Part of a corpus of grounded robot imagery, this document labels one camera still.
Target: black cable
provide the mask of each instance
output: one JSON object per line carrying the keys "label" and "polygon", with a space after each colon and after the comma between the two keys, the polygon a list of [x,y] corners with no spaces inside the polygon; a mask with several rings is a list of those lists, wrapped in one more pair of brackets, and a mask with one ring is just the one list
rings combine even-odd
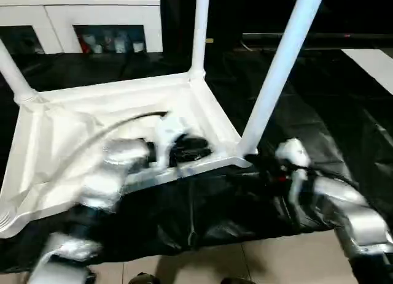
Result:
{"label": "black cable", "polygon": [[356,183],[352,182],[350,179],[342,176],[341,174],[339,174],[337,172],[330,171],[328,169],[323,169],[323,168],[321,168],[319,166],[308,166],[307,167],[307,166],[296,166],[294,164],[291,164],[290,167],[292,167],[292,168],[294,167],[296,169],[304,169],[307,172],[313,172],[313,173],[318,173],[319,172],[324,177],[334,178],[336,180],[340,180],[340,181],[342,181],[344,183],[347,183],[349,186],[351,186],[351,187],[353,187],[355,189],[358,189],[358,185]]}

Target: floor tile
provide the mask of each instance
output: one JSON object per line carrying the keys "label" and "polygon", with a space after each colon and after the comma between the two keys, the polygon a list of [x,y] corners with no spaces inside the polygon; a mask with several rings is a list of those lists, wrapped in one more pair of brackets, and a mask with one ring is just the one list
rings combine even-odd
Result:
{"label": "floor tile", "polygon": [[333,231],[243,244],[257,284],[356,284]]}
{"label": "floor tile", "polygon": [[1,284],[22,284],[25,273],[22,274],[0,274]]}
{"label": "floor tile", "polygon": [[219,284],[225,277],[249,278],[240,244],[137,259],[125,263],[123,283],[140,272],[157,276],[161,284]]}
{"label": "floor tile", "polygon": [[105,263],[90,266],[90,269],[97,274],[95,284],[122,284],[123,263]]}

